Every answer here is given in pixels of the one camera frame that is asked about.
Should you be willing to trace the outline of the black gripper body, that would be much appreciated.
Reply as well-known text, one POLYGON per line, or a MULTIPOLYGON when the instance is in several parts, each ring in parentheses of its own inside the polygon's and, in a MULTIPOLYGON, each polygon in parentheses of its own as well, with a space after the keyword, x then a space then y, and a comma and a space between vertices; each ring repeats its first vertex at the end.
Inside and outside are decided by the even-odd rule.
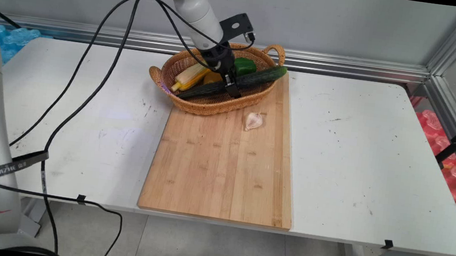
POLYGON ((202 64, 206 64, 206 67, 221 74, 228 75, 230 78, 235 78, 235 55, 230 48, 230 44, 222 43, 215 45, 209 49, 201 50, 201 57, 203 59, 202 64))

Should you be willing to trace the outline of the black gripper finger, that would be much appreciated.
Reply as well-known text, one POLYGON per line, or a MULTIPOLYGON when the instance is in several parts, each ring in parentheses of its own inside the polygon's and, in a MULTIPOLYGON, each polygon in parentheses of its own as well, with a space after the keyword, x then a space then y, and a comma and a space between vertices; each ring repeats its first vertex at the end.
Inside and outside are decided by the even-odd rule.
POLYGON ((237 76, 236 72, 233 71, 223 73, 222 75, 222 80, 225 83, 225 90, 233 99, 241 98, 241 93, 237 86, 237 76))

